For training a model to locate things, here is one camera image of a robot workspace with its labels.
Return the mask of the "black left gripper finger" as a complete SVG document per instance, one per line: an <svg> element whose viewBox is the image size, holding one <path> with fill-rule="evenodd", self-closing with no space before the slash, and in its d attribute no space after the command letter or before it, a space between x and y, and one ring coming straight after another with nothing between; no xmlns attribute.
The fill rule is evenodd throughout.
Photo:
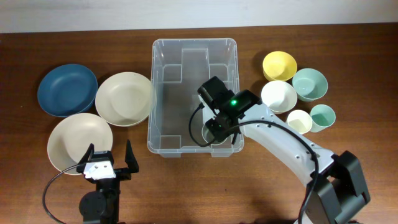
<svg viewBox="0 0 398 224"><path fill-rule="evenodd" d="M130 140L127 140L126 142L125 163L127 164L127 168L129 169L130 173L139 172L139 164L137 163L135 155L132 151Z"/></svg>
<svg viewBox="0 0 398 224"><path fill-rule="evenodd" d="M94 148L95 148L94 144L91 143L91 144L89 145L87 151L86 151L85 154L83 155L83 157L80 159L79 164L87 163L87 162L90 160L91 156L92 156L93 153L94 153Z"/></svg>

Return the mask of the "grey cup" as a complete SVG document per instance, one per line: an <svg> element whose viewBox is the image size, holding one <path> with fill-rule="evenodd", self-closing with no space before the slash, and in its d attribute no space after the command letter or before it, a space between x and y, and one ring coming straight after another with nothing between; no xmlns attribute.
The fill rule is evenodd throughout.
<svg viewBox="0 0 398 224"><path fill-rule="evenodd" d="M211 140L214 139L214 136L210 133L209 129L205 125L203 125L203 127L201 129L201 134L202 134L202 137L205 140L205 142L210 142ZM227 139L225 139L223 141L216 140L213 143L213 145L217 146L217 145L223 144L226 141L227 141Z"/></svg>

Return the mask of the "cream cup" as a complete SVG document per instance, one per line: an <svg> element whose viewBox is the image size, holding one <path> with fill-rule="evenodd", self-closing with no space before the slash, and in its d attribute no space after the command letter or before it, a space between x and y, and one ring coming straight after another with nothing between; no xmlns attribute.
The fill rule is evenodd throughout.
<svg viewBox="0 0 398 224"><path fill-rule="evenodd" d="M303 110L293 110L289 113L286 123L299 134L309 132L313 125L312 117Z"/></svg>

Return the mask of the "mint green small bowl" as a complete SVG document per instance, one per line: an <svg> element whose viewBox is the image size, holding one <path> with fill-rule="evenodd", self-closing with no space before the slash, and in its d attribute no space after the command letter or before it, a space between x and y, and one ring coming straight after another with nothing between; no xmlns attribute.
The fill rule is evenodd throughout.
<svg viewBox="0 0 398 224"><path fill-rule="evenodd" d="M292 79L298 99L302 101L315 101L322 98L328 91L328 82L318 70L303 68Z"/></svg>

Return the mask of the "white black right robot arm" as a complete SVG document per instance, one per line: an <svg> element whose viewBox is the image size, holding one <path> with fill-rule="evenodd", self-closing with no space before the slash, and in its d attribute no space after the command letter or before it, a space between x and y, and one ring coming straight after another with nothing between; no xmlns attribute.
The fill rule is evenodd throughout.
<svg viewBox="0 0 398 224"><path fill-rule="evenodd" d="M251 138L282 161L303 183L305 198L297 223L349 223L371 200L359 159L337 155L311 142L281 121L249 90L234 93L213 77L198 89L199 109L213 116L205 123L210 141L239 134Z"/></svg>

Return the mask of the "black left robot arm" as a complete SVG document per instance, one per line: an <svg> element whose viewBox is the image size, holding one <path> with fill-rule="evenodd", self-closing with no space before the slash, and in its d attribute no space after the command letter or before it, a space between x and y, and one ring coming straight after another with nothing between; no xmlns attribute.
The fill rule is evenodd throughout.
<svg viewBox="0 0 398 224"><path fill-rule="evenodd" d="M131 180L133 173L139 172L139 165L127 141L125 150L126 167L114 168L111 151L95 151L90 144L80 159L76 171L96 185L96 190L88 192L80 200L79 211L84 223L118 223L120 183Z"/></svg>

